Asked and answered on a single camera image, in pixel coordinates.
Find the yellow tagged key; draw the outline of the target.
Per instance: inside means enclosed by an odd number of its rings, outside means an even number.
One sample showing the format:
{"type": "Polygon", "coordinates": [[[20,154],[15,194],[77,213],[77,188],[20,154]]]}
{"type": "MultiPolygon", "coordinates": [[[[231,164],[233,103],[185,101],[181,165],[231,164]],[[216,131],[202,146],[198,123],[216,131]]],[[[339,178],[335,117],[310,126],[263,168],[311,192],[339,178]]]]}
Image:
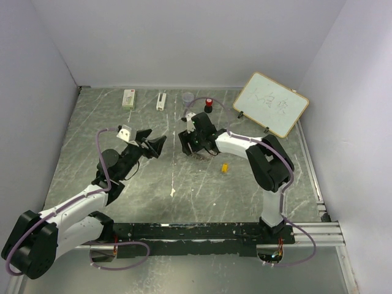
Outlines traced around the yellow tagged key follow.
{"type": "Polygon", "coordinates": [[[221,168],[221,172],[226,174],[228,172],[228,164],[223,164],[221,168]]]}

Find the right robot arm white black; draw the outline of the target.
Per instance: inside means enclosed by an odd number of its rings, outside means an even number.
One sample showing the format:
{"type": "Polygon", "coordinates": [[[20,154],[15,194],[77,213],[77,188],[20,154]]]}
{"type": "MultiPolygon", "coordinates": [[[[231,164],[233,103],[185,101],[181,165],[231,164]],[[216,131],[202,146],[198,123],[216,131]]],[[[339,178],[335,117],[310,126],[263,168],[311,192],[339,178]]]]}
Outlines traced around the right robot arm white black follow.
{"type": "Polygon", "coordinates": [[[274,243],[285,225],[282,215],[284,190],[293,180],[294,166],[274,135],[255,138],[226,129],[217,130],[206,113],[187,113],[186,130],[178,134],[182,151],[190,156],[201,150],[212,155],[227,153],[248,160],[257,184],[263,190],[260,236],[274,243]]]}

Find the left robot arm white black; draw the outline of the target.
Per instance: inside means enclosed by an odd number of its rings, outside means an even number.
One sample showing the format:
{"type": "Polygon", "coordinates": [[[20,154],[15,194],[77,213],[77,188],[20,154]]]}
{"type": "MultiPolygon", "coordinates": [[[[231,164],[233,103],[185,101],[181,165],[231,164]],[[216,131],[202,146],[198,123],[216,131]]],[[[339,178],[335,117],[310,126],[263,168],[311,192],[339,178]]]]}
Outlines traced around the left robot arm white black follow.
{"type": "Polygon", "coordinates": [[[50,209],[25,211],[17,219],[1,257],[11,276],[37,279],[73,248],[90,241],[108,244],[114,222],[99,210],[113,203],[124,189],[123,181],[142,156],[158,158],[166,136],[150,140],[151,129],[127,134],[125,126],[113,128],[127,146],[119,153],[97,146],[99,163],[95,179],[81,192],[50,209]]]}

